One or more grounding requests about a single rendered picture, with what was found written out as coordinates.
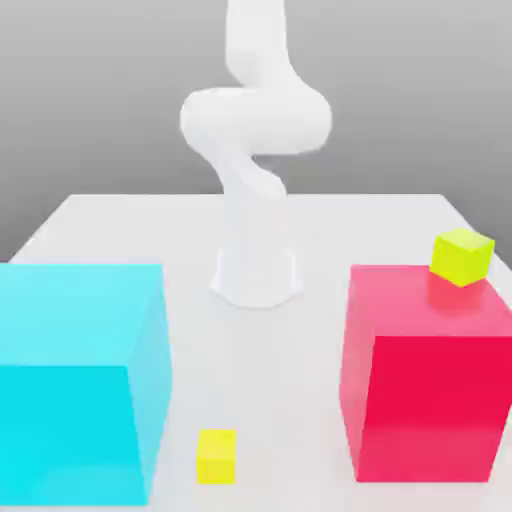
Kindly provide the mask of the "small lime cube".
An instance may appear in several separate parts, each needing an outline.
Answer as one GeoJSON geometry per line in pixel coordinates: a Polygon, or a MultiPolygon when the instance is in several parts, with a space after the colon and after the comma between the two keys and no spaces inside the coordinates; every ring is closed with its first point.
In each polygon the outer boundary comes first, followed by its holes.
{"type": "Polygon", "coordinates": [[[456,228],[436,236],[429,267],[431,273],[458,287],[485,280],[495,241],[478,232],[456,228]]]}

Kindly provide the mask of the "small yellow cube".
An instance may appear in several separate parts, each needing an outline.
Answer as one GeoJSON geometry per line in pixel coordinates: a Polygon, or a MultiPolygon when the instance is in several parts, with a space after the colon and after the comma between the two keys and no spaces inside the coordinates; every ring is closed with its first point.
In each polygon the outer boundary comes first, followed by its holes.
{"type": "Polygon", "coordinates": [[[196,452],[196,476],[200,484],[234,484],[236,431],[201,429],[196,452]]]}

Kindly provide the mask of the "large cyan box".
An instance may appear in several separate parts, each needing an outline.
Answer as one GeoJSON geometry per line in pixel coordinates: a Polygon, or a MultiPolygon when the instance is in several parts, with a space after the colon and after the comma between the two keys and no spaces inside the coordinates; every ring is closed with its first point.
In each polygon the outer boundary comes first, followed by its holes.
{"type": "Polygon", "coordinates": [[[171,395],[156,264],[0,264],[0,505],[148,503],[171,395]]]}

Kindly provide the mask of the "large red box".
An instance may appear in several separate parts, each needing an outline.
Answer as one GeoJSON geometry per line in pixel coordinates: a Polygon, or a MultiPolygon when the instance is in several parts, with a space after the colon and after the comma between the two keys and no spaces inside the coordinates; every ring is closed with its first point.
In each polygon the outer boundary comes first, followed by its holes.
{"type": "Polygon", "coordinates": [[[512,309],[485,280],[353,266],[339,398],[357,481],[487,481],[512,407],[512,309]]]}

